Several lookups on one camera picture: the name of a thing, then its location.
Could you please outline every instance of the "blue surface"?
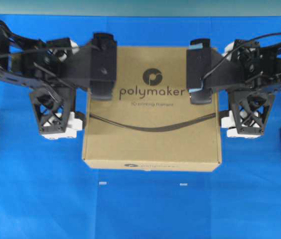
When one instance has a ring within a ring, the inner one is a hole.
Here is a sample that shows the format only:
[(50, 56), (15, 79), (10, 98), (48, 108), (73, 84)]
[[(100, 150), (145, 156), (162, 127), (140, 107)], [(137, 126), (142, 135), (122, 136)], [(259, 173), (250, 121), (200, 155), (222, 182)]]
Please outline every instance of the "blue surface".
[[(107, 31), (121, 46), (187, 46), (210, 37), (223, 49), (236, 38), (281, 31), (281, 17), (0, 19), (42, 40), (70, 36), (83, 44)], [(222, 131), (218, 169), (178, 173), (89, 169), (81, 159), (83, 132), (58, 141), (38, 135), (28, 93), (0, 82), (0, 238), (281, 239), (281, 94), (265, 136), (229, 139)], [(85, 111), (85, 100), (78, 91), (78, 110)]]

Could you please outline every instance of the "wire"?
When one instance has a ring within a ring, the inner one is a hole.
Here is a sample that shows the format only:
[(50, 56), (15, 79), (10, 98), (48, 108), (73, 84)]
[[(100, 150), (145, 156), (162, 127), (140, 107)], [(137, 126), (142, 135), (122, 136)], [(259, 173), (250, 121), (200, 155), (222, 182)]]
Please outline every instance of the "wire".
[(97, 46), (88, 44), (84, 46), (69, 46), (69, 47), (46, 47), (46, 48), (38, 48), (38, 49), (30, 49), (30, 50), (25, 50), (25, 51), (20, 51), (20, 52), (14, 52), (14, 53), (6, 53), (6, 54), (0, 54), (0, 59), (1, 58), (6, 58), (9, 56), (13, 55), (23, 55), (23, 54), (30, 54), (30, 53), (36, 53), (36, 52), (44, 52), (44, 51), (53, 51), (53, 50), (72, 50), (72, 49), (78, 49), (78, 48), (93, 48), (99, 50)]
[(270, 33), (270, 34), (266, 34), (266, 35), (262, 35), (262, 36), (258, 36), (255, 38), (252, 38), (251, 40), (245, 41), (242, 44), (240, 44), (239, 46), (237, 46), (235, 49), (232, 49), (231, 51), (229, 51), (210, 71), (208, 71), (203, 77), (202, 77), (202, 81), (204, 81), (207, 77), (209, 77), (226, 59), (227, 57), (238, 51), (241, 47), (247, 45), (248, 43), (251, 43), (255, 40), (259, 40), (262, 38), (266, 38), (266, 37), (270, 37), (270, 36), (279, 36), (281, 35), (281, 32), (277, 32), (277, 33)]

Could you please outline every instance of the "screw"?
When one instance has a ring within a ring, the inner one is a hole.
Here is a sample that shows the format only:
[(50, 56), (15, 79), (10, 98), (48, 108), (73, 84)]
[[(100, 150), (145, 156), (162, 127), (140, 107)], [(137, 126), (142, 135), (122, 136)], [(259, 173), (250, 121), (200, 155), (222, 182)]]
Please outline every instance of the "screw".
[(49, 63), (50, 63), (50, 59), (46, 56), (46, 57), (44, 58), (44, 62), (47, 63), (47, 64), (49, 64)]
[(107, 75), (107, 70), (104, 67), (102, 67), (100, 71), (102, 72), (103, 75)]
[(253, 72), (254, 70), (255, 70), (255, 66), (253, 64), (251, 64), (250, 67), (249, 67), (249, 71)]

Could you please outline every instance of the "cardboard box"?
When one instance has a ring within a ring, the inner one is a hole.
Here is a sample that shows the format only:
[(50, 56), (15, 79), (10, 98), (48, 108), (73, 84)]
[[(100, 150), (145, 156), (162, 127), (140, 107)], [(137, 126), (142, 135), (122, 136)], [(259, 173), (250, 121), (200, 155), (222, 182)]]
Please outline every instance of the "cardboard box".
[(113, 100), (89, 101), (90, 167), (210, 172), (221, 164), (218, 96), (190, 104), (186, 49), (118, 48)]

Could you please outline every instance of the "polymaker logo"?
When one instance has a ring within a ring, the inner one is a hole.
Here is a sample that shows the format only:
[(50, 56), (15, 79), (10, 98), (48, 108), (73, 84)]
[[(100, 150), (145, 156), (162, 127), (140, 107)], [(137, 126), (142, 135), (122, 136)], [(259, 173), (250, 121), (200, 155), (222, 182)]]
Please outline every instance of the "polymaker logo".
[(156, 68), (150, 68), (145, 70), (142, 75), (142, 79), (147, 85), (156, 86), (162, 81), (162, 74), (160, 70)]

